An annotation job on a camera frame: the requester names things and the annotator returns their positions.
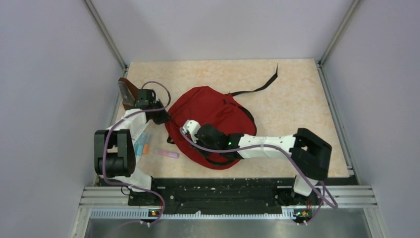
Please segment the red backpack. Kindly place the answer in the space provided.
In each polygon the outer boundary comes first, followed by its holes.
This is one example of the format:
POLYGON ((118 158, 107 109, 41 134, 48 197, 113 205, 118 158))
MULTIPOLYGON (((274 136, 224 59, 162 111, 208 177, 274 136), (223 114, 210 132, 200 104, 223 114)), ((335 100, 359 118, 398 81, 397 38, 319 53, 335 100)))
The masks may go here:
POLYGON ((192 119, 200 125, 210 124, 225 135, 256 135, 254 117, 234 99, 234 96, 242 93, 222 94, 209 86, 190 89, 168 111, 169 118, 164 123, 168 133, 167 143, 176 145, 189 159, 206 168, 225 170, 234 166, 241 159, 237 152, 218 154, 203 151, 186 141, 179 129, 192 119))

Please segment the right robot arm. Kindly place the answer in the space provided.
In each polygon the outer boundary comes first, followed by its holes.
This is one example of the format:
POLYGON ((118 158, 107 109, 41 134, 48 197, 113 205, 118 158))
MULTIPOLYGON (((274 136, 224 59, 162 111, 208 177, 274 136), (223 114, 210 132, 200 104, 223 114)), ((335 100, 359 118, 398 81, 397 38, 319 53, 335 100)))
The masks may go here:
POLYGON ((244 133, 224 134, 205 124, 191 133, 202 154, 220 155, 229 161, 250 158, 287 159, 298 175, 290 191, 296 204, 310 199, 313 187, 328 177, 332 146, 306 128, 295 134, 264 137, 244 133))

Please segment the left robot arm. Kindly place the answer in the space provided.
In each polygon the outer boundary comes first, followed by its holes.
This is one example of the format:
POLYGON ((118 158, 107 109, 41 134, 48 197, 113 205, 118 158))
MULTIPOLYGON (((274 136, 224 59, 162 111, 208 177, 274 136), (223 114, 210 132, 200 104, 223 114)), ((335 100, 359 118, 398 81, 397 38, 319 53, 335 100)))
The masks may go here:
POLYGON ((152 187, 152 177, 137 168, 134 144, 150 120, 162 119, 165 108, 154 90, 140 89, 134 105, 114 125, 94 134, 95 172, 109 185, 140 192, 147 205, 158 201, 159 192, 152 187))

